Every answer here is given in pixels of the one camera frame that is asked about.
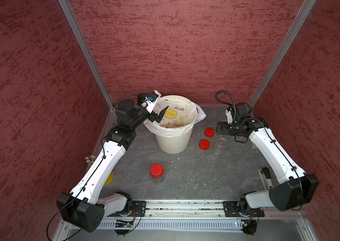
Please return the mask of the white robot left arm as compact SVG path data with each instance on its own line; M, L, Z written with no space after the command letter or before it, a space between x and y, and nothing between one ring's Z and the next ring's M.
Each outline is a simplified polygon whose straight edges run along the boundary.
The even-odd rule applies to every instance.
M154 93L140 94L137 101L122 100L115 113L117 123L102 139L102 150L84 177L71 190L57 199L59 213L64 221L79 229L93 232L105 216L114 213L130 214L131 196L118 192L99 202L101 190L120 158L126 153L136 137L136 128L149 120L159 123L165 111L155 113L159 98Z

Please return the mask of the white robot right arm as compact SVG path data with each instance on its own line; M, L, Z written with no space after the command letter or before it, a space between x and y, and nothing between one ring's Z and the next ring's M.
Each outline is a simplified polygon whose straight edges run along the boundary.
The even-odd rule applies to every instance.
M320 183L317 176L308 174L289 156L268 124L262 118L252 117L244 103L229 105L226 116L226 122L217 123L217 133L243 137L253 143L269 163L279 183L269 190L241 195L238 211L243 216L250 216L261 208L298 210L310 203Z

